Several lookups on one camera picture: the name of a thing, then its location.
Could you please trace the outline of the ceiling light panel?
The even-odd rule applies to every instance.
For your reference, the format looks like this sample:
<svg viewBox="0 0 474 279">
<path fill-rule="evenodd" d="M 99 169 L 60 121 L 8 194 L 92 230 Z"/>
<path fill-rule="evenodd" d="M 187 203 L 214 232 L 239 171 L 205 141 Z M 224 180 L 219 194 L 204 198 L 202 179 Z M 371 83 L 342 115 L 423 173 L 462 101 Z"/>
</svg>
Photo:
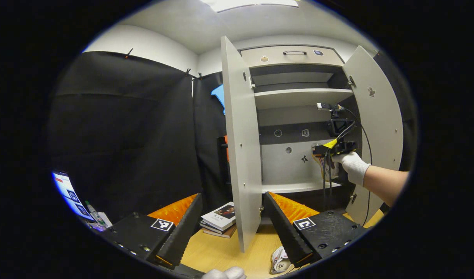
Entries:
<svg viewBox="0 0 474 279">
<path fill-rule="evenodd" d="M 231 9 L 259 5 L 278 5 L 285 7 L 298 7 L 297 0 L 199 0 L 208 5 L 213 11 L 219 13 Z"/>
</svg>

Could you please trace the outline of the clear plastic bottle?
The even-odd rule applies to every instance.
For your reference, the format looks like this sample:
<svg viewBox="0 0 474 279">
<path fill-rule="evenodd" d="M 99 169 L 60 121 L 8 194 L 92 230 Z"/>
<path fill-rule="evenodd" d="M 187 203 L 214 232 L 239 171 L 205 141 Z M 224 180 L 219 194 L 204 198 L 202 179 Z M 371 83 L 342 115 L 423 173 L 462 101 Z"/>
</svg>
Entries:
<svg viewBox="0 0 474 279">
<path fill-rule="evenodd" d="M 98 214 L 98 212 L 94 209 L 94 207 L 90 204 L 89 201 L 85 201 L 86 206 L 88 210 L 90 211 L 91 216 L 94 218 L 94 220 L 102 227 L 106 227 L 105 221 L 102 219 L 102 217 Z"/>
</svg>

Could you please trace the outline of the lit computer screen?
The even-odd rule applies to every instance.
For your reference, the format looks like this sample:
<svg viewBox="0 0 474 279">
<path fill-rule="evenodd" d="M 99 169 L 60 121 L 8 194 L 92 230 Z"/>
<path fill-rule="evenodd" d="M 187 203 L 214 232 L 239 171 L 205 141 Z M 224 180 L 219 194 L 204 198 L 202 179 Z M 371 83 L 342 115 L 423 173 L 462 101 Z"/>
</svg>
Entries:
<svg viewBox="0 0 474 279">
<path fill-rule="evenodd" d="M 53 181 L 61 196 L 72 212 L 78 217 L 95 222 L 86 205 L 79 199 L 68 173 L 62 171 L 52 171 Z"/>
</svg>

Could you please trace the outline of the grey cabinet drawer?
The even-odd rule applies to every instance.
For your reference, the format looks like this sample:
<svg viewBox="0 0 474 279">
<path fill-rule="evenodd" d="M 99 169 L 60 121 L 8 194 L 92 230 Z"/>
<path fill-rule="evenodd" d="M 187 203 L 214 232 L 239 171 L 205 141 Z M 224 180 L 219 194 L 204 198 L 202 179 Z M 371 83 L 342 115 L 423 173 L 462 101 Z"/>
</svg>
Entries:
<svg viewBox="0 0 474 279">
<path fill-rule="evenodd" d="M 283 55 L 283 51 L 306 51 L 307 55 Z M 241 56 L 249 67 L 269 65 L 344 65 L 334 49 L 309 45 L 262 46 L 241 50 Z"/>
</svg>

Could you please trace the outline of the brown cover book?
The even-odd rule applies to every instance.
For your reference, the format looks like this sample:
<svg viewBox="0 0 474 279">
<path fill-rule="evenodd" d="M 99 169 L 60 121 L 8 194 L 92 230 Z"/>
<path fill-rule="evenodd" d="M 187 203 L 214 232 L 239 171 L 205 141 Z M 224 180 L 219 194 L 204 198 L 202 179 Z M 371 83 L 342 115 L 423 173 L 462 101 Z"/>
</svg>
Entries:
<svg viewBox="0 0 474 279">
<path fill-rule="evenodd" d="M 209 229 L 203 227 L 202 231 L 205 234 L 209 234 L 209 235 L 213 235 L 213 236 L 231 238 L 233 236 L 233 234 L 235 233 L 236 229 L 237 229 L 236 226 L 232 226 L 232 227 L 228 228 L 226 231 L 224 231 L 223 233 L 218 233 L 218 232 L 215 232 L 213 230 L 209 230 Z"/>
</svg>

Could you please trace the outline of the dark thin book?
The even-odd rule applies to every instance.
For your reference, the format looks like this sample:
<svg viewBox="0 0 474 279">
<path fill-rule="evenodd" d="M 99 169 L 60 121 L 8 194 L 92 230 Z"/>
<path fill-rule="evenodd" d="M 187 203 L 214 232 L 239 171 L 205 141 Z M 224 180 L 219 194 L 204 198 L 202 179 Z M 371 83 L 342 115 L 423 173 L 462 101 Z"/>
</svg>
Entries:
<svg viewBox="0 0 474 279">
<path fill-rule="evenodd" d="M 208 230 L 211 230 L 213 231 L 214 233 L 218 233 L 218 234 L 223 234 L 225 233 L 227 230 L 229 230 L 232 226 L 226 228 L 226 229 L 218 229 L 212 225 L 210 225 L 209 223 L 205 222 L 205 221 L 200 221 L 200 226 L 202 226 L 203 228 L 206 228 Z"/>
</svg>

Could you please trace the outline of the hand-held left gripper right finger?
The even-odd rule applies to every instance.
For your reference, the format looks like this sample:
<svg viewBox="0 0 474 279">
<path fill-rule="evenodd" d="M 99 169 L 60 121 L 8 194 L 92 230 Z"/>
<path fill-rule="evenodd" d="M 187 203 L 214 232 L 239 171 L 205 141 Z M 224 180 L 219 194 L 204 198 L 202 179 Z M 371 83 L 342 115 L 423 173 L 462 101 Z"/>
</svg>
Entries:
<svg viewBox="0 0 474 279">
<path fill-rule="evenodd" d="M 318 212 L 272 192 L 264 195 L 264 210 L 296 268 L 329 258 L 368 230 L 334 210 Z"/>
</svg>

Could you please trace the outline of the grey shoe cabinet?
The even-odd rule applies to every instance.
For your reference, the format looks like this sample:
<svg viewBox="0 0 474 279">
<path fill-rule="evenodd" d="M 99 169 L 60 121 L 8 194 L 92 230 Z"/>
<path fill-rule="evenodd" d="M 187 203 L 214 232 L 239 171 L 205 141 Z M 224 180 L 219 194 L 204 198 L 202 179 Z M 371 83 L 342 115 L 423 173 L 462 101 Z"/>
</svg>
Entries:
<svg viewBox="0 0 474 279">
<path fill-rule="evenodd" d="M 249 46 L 239 53 L 277 45 L 334 49 L 292 43 Z M 347 79 L 343 65 L 269 65 L 249 70 L 257 110 L 263 193 L 309 194 L 333 186 L 322 185 L 324 180 L 313 159 L 312 146 L 333 139 L 327 132 L 331 115 L 318 110 L 317 103 L 336 105 L 353 98 L 354 83 Z"/>
</svg>

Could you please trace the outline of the white photo cover book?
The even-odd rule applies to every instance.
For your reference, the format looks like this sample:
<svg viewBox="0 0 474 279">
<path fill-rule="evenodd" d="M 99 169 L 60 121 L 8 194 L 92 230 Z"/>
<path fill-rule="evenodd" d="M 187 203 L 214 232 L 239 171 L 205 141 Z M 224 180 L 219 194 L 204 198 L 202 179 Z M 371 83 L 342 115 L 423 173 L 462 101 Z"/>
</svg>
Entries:
<svg viewBox="0 0 474 279">
<path fill-rule="evenodd" d="M 236 222 L 235 207 L 233 202 L 228 202 L 216 209 L 207 220 L 211 220 L 214 227 L 226 230 Z"/>
</svg>

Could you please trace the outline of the grey shoe cabinet door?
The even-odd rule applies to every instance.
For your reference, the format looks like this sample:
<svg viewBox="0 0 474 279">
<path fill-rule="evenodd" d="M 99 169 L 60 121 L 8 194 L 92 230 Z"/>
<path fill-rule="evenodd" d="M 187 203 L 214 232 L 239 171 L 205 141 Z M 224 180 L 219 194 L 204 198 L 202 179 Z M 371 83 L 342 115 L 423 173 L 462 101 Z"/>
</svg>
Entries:
<svg viewBox="0 0 474 279">
<path fill-rule="evenodd" d="M 257 110 L 249 67 L 228 37 L 221 37 L 223 93 L 230 182 L 239 249 L 248 252 L 262 207 L 262 168 Z"/>
<path fill-rule="evenodd" d="M 364 127 L 363 161 L 386 169 L 399 170 L 403 154 L 403 122 L 400 107 L 387 76 L 372 55 L 357 46 L 343 65 Z"/>
</svg>

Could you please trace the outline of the white yellow-soled shoe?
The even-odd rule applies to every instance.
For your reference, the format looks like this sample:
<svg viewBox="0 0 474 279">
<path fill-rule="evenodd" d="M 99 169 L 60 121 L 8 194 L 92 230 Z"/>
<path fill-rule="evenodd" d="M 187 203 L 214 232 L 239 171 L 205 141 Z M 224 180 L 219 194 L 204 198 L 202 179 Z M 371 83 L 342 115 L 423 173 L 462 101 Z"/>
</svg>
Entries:
<svg viewBox="0 0 474 279">
<path fill-rule="evenodd" d="M 333 182 L 332 180 L 340 177 L 340 165 L 331 161 L 331 157 L 319 157 L 319 155 L 313 154 L 313 159 L 320 166 L 321 175 L 320 177 L 325 182 Z"/>
<path fill-rule="evenodd" d="M 272 265 L 269 270 L 270 274 L 280 274 L 286 272 L 292 265 L 290 258 L 288 257 L 283 246 L 278 247 L 278 249 L 272 253 L 271 263 Z"/>
</svg>

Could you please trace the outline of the black backdrop cloth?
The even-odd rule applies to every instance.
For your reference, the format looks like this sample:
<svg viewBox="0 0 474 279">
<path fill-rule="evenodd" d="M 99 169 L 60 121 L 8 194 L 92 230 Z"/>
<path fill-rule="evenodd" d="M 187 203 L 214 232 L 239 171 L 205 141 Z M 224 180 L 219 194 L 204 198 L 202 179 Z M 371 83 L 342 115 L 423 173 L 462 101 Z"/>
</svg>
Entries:
<svg viewBox="0 0 474 279">
<path fill-rule="evenodd" d="M 51 171 L 68 173 L 81 202 L 114 224 L 196 193 L 201 214 L 233 202 L 222 72 L 199 80 L 124 56 L 84 52 L 60 77 L 47 126 Z M 345 140 L 359 154 L 355 96 L 338 104 L 340 118 L 356 121 Z"/>
</svg>

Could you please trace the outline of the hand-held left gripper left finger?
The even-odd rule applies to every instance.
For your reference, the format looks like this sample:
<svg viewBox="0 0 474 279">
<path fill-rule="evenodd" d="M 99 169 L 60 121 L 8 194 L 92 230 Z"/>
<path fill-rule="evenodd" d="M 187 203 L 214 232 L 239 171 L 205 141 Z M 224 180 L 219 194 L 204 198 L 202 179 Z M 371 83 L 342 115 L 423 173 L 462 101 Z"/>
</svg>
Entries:
<svg viewBox="0 0 474 279">
<path fill-rule="evenodd" d="M 202 208 L 202 194 L 196 193 L 148 215 L 134 212 L 102 231 L 102 237 L 140 260 L 173 270 L 181 263 Z"/>
</svg>

